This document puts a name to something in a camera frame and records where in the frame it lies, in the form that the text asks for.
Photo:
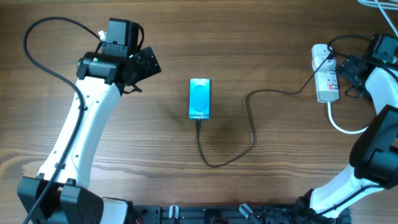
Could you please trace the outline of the blue smartphone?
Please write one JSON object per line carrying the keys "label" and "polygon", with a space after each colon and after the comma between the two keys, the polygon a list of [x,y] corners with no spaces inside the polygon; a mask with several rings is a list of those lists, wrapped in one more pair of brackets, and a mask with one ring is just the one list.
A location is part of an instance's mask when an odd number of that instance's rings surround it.
{"label": "blue smartphone", "polygon": [[190,119],[209,119],[210,98],[210,79],[192,78],[190,80],[188,117]]}

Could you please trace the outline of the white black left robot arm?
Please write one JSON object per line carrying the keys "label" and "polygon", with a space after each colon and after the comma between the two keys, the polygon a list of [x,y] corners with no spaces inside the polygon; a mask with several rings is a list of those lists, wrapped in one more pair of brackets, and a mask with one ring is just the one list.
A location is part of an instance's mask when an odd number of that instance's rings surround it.
{"label": "white black left robot arm", "polygon": [[75,98],[37,177],[23,177],[17,194],[33,223],[134,223],[132,202],[90,192],[93,159],[104,126],[125,86],[160,73],[151,47],[127,54],[88,52],[78,61]]}

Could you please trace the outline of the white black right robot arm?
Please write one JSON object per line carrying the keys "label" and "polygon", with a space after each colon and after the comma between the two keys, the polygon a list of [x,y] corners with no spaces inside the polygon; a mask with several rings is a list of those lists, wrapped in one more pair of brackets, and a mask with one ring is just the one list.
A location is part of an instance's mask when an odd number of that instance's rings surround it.
{"label": "white black right robot arm", "polygon": [[396,54],[397,37],[376,34],[357,58],[367,66],[357,85],[369,94],[377,115],[352,147],[347,167],[297,199],[289,212],[290,223],[342,223],[340,214],[350,205],[397,185]]}

